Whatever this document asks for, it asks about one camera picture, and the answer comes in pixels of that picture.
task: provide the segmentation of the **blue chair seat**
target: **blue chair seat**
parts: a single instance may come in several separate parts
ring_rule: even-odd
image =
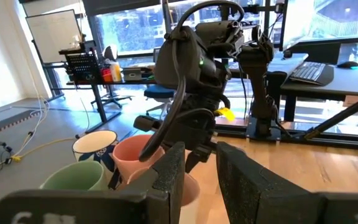
[[[175,90],[164,88],[160,85],[152,85],[144,91],[144,96],[149,98],[173,98]]]

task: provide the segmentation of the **green mug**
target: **green mug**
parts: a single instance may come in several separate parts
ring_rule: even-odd
[[[108,190],[103,166],[81,161],[61,168],[40,186],[45,190]]]

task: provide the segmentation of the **office chair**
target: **office chair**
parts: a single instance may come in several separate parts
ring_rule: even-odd
[[[144,96],[146,96],[147,98],[153,98],[155,101],[160,102],[162,104],[148,109],[146,111],[146,115],[149,116],[149,112],[161,109],[162,111],[160,114],[160,119],[162,119],[164,112],[168,113],[168,110],[171,107],[172,98],[174,94],[174,90],[164,88],[160,85],[152,85],[148,87],[144,91]]]
[[[106,60],[110,60],[112,62],[116,62],[117,61],[117,56],[118,56],[118,50],[117,50],[117,46],[112,44],[110,46],[107,46],[104,51],[103,51],[103,59]],[[124,96],[124,97],[118,97],[117,94],[113,93],[112,87],[111,85],[106,85],[105,88],[107,88],[107,94],[103,95],[101,98],[101,101],[103,102],[103,106],[109,103],[114,103],[116,104],[118,107],[122,108],[122,105],[120,103],[118,103],[118,101],[120,100],[125,100],[125,99],[130,99],[132,100],[132,98],[130,96]]]

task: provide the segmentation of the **blue and white mug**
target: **blue and white mug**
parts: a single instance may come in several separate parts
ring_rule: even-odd
[[[104,168],[108,187],[116,190],[122,183],[121,174],[112,159],[112,152],[118,144],[114,131],[95,131],[79,138],[73,144],[75,159],[80,161],[98,161]]]

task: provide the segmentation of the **keyboard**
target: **keyboard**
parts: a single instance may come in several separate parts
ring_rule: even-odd
[[[326,64],[317,62],[305,62],[296,68],[290,76],[291,80],[321,85],[317,79],[322,74]]]

